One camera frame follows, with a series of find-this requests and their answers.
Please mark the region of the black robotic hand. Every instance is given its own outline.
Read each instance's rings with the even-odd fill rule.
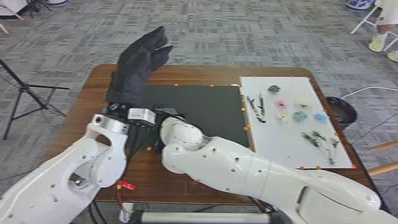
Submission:
[[[170,60],[173,46],[166,46],[168,42],[166,28],[159,27],[125,50],[106,96],[113,104],[134,107],[141,103],[147,80]]]

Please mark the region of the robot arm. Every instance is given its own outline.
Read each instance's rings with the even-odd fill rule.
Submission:
[[[324,170],[298,170],[180,119],[163,124],[164,166],[218,190],[271,203],[299,224],[398,223],[376,192]]]
[[[17,183],[0,200],[0,223],[70,223],[99,191],[109,187],[127,167],[129,125],[97,115],[88,132],[61,155]],[[99,142],[104,135],[111,145]]]

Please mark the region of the white board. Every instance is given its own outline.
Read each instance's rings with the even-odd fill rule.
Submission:
[[[278,93],[269,91],[269,87],[278,85],[282,90]],[[347,155],[344,144],[333,127],[331,120],[321,122],[315,119],[315,114],[322,113],[324,107],[319,96],[306,77],[242,77],[242,95],[246,98],[246,110],[250,116],[250,127],[253,135],[253,146],[257,153],[296,168],[353,168],[353,161]],[[262,117],[260,93],[266,102],[267,123],[262,123],[257,118],[257,113],[251,107],[248,96],[255,99],[258,114]],[[278,105],[280,101],[287,102],[287,106]],[[308,114],[308,119],[294,120],[294,113],[303,111]],[[280,116],[287,116],[287,121],[282,121]],[[303,133],[312,135],[314,131],[322,134],[328,141],[321,138],[321,147],[303,137]],[[338,140],[338,146],[333,146],[331,138]]]

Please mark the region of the gray carpet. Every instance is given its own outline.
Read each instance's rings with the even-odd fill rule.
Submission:
[[[54,12],[43,9],[35,19],[26,15],[26,21],[3,21],[11,34],[0,33],[0,57],[24,80],[72,88],[54,97],[68,112],[95,65],[116,62],[136,38],[164,25],[175,45],[170,64],[306,67],[326,95],[340,97],[367,86],[398,86],[398,64],[367,48],[374,28],[349,34],[363,17],[344,0],[72,1]],[[17,93],[3,81],[0,131]],[[397,96],[370,90],[347,98],[360,111],[346,131],[351,142],[398,112]],[[20,112],[35,106],[26,98]],[[36,167],[61,123],[47,112],[17,122],[10,140],[0,141],[0,178]],[[397,149],[370,152],[397,139],[398,116],[354,144],[369,168],[398,160]],[[0,192],[17,180],[0,182]],[[374,180],[397,215],[398,187],[390,186],[398,184],[398,171]]]

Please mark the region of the person's leg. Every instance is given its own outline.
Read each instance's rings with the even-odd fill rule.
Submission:
[[[372,38],[370,50],[381,52],[386,44],[388,32],[394,30],[397,24],[379,25],[378,26],[378,35]]]
[[[386,44],[388,32],[398,24],[398,1],[383,1],[383,13],[378,18],[378,35],[372,38],[370,50],[381,52]]]
[[[397,24],[379,25],[378,26],[378,33],[386,34],[394,30],[395,26],[397,26]]]

